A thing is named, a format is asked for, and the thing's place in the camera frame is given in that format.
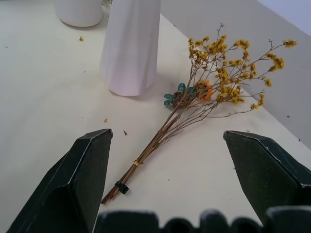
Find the tall white faceted vase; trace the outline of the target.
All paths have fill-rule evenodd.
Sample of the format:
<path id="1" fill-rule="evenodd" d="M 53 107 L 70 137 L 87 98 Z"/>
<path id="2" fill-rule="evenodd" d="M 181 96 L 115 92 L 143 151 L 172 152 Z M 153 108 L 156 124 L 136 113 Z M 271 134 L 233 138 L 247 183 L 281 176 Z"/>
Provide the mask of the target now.
<path id="1" fill-rule="evenodd" d="M 100 69 L 107 88 L 132 97 L 156 80 L 161 0 L 113 0 Z"/>

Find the dried yellow flower bouquet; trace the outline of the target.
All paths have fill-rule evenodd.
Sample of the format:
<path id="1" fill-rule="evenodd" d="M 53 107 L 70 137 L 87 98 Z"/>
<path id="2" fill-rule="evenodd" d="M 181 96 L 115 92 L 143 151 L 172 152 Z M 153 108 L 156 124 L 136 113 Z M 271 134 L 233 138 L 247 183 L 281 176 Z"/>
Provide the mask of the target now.
<path id="1" fill-rule="evenodd" d="M 269 40 L 269 49 L 252 60 L 249 54 L 250 42 L 237 39 L 227 43 L 227 35 L 217 29 L 217 37 L 209 36 L 195 40 L 188 39 L 190 73 L 186 81 L 177 89 L 163 96 L 163 105 L 170 112 L 159 126 L 146 147 L 131 163 L 129 169 L 115 182 L 102 198 L 103 205 L 118 194 L 125 194 L 127 183 L 138 168 L 160 147 L 182 133 L 187 127 L 213 118 L 214 110 L 224 104 L 241 105 L 247 99 L 255 102 L 247 106 L 243 113 L 252 112 L 265 104 L 265 91 L 245 94 L 242 87 L 253 80 L 261 81 L 266 87 L 272 86 L 269 74 L 283 70 L 284 58 L 276 54 L 278 49 L 292 49 L 298 45 L 293 39 L 285 39 L 279 44 Z"/>

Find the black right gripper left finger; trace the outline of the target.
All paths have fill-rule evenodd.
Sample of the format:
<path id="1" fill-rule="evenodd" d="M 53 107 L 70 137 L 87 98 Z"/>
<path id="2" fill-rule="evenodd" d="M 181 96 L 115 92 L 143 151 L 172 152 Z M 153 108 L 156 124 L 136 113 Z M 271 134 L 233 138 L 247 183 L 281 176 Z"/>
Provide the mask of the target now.
<path id="1" fill-rule="evenodd" d="M 92 233 L 104 192 L 111 129 L 76 139 L 6 233 Z"/>

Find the round white ribbed pot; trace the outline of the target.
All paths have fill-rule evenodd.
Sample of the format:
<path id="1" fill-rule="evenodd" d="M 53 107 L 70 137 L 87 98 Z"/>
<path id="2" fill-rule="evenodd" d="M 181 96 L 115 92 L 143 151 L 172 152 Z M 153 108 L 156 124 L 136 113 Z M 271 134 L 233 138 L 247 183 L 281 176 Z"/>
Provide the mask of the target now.
<path id="1" fill-rule="evenodd" d="M 74 27 L 91 27 L 103 17 L 102 0 L 53 0 L 58 18 Z"/>

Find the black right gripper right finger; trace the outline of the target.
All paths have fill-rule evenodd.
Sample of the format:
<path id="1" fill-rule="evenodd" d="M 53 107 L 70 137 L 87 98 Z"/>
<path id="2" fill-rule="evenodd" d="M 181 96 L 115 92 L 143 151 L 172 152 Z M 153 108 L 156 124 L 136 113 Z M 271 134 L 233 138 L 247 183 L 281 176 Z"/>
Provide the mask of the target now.
<path id="1" fill-rule="evenodd" d="M 276 206 L 311 206 L 311 170 L 271 138 L 225 131 L 242 190 L 261 222 Z"/>

